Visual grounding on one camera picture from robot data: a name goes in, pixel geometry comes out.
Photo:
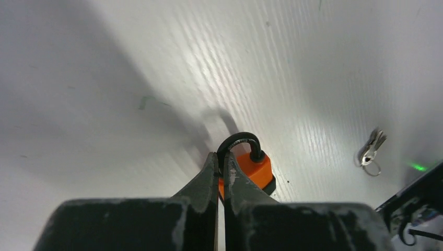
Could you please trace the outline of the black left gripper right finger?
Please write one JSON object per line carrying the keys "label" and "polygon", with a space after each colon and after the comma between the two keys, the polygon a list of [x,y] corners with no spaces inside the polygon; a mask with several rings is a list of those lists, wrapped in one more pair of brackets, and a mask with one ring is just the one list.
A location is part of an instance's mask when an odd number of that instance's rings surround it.
{"label": "black left gripper right finger", "polygon": [[227,250],[393,250],[381,217],[347,202],[280,203],[224,157]]}

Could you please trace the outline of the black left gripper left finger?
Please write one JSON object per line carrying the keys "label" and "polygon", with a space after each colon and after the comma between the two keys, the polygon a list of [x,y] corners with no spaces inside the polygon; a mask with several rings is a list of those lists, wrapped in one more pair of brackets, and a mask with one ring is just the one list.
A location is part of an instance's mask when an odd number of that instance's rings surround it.
{"label": "black left gripper left finger", "polygon": [[93,198],[63,202],[35,250],[215,250],[218,159],[170,198]]}

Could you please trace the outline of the orange padlock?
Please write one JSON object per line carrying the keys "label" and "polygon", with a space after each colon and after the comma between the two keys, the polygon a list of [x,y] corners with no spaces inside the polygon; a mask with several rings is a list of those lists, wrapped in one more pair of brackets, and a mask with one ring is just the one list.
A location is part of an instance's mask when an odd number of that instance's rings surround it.
{"label": "orange padlock", "polygon": [[240,169],[267,195],[270,196],[276,189],[271,160],[262,150],[258,137],[250,132],[238,132],[225,139],[216,152],[219,167],[218,188],[221,199],[224,199],[224,158],[235,146],[243,143],[248,144],[251,151],[236,157]]}

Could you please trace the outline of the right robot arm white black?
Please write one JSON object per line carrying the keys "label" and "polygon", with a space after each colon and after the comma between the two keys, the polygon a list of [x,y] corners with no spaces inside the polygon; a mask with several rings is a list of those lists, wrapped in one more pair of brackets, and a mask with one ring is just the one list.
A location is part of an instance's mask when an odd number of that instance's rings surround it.
{"label": "right robot arm white black", "polygon": [[421,209],[432,209],[442,215],[442,163],[396,193],[375,211],[382,217],[389,233],[397,235],[406,246],[414,246],[418,236],[441,242],[441,235],[407,228]]}

